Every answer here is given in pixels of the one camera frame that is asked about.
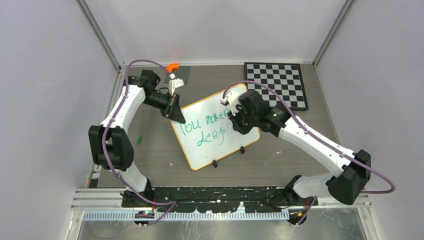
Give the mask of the yellow framed whiteboard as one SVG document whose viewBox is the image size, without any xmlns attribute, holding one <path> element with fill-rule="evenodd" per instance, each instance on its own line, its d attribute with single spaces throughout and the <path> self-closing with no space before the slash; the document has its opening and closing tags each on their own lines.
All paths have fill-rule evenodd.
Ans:
<svg viewBox="0 0 424 240">
<path fill-rule="evenodd" d="M 224 91 L 217 92 L 181 109 L 185 123 L 171 121 L 189 167 L 197 171 L 260 139 L 261 131 L 247 134 L 233 130 L 229 106 L 221 104 Z"/>
</svg>

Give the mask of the green marker cap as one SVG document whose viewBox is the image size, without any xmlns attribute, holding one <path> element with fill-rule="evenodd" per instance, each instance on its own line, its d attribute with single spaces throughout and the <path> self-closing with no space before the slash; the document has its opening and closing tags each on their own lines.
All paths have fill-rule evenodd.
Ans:
<svg viewBox="0 0 424 240">
<path fill-rule="evenodd" d="M 142 139 L 143 139 L 143 138 L 142 138 L 142 136 L 139 136 L 139 137 L 138 137 L 138 139 L 137 139 L 137 141 L 136 141 L 136 144 L 137 144 L 137 145 L 140 145 L 140 144 L 141 144 Z"/>
</svg>

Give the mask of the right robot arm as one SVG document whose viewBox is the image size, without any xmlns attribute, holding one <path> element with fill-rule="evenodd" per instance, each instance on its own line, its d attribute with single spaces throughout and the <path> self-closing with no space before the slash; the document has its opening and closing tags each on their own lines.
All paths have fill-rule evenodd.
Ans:
<svg viewBox="0 0 424 240">
<path fill-rule="evenodd" d="M 310 128 L 298 116 L 289 113 L 278 102 L 271 107 L 255 90 L 242 94 L 229 90 L 220 102 L 230 108 L 227 114 L 232 128 L 242 135 L 258 128 L 264 133 L 288 141 L 321 163 L 329 172 L 321 175 L 296 175 L 286 185 L 285 198 L 291 205 L 299 205 L 309 197 L 327 197 L 345 205 L 352 205 L 371 178 L 368 152 L 338 145 Z"/>
</svg>

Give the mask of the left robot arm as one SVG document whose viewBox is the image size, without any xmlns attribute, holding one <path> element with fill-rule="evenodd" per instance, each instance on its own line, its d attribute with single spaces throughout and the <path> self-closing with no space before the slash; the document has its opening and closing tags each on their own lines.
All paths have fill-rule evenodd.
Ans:
<svg viewBox="0 0 424 240">
<path fill-rule="evenodd" d="M 184 124 L 180 95 L 173 88 L 163 93 L 157 89 L 160 77 L 152 70 L 143 70 L 139 76 L 125 75 L 121 94 L 109 115 L 99 125 L 92 125 L 88 138 L 93 163 L 111 172 L 126 190 L 123 200 L 141 207 L 155 205 L 151 181 L 134 163 L 135 150 L 127 131 L 142 104 L 160 111 L 172 121 Z"/>
</svg>

